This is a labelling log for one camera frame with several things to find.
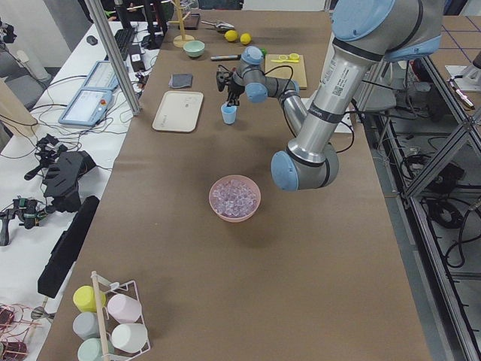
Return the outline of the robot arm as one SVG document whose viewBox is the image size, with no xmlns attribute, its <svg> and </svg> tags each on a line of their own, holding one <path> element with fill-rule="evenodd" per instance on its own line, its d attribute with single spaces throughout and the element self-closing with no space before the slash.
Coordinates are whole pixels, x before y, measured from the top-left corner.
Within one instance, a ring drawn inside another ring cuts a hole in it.
<svg viewBox="0 0 481 361">
<path fill-rule="evenodd" d="M 339 1 L 332 14 L 334 54 L 296 136 L 273 155 L 271 174 L 282 190 L 317 189 L 337 176 L 329 144 L 366 72 L 380 61 L 431 55 L 440 46 L 443 1 Z"/>
<path fill-rule="evenodd" d="M 237 67 L 229 70 L 219 65 L 216 71 L 218 90 L 228 92 L 227 105 L 238 106 L 242 94 L 245 94 L 252 103 L 262 103 L 268 98 L 276 98 L 291 133 L 296 136 L 307 116 L 298 84 L 292 79 L 267 76 L 262 70 L 264 55 L 255 46 L 248 46 L 237 59 L 239 60 Z"/>
</svg>

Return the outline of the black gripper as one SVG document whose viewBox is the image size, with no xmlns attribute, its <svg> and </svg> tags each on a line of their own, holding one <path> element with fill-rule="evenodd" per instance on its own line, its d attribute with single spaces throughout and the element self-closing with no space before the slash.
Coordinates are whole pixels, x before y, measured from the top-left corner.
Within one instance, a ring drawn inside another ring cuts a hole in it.
<svg viewBox="0 0 481 361">
<path fill-rule="evenodd" d="M 236 68 L 229 69 L 224 65 L 218 65 L 216 70 L 216 84 L 220 92 L 225 88 L 228 90 L 228 98 L 225 103 L 227 107 L 237 107 L 240 105 L 241 83 L 237 79 Z"/>
</svg>

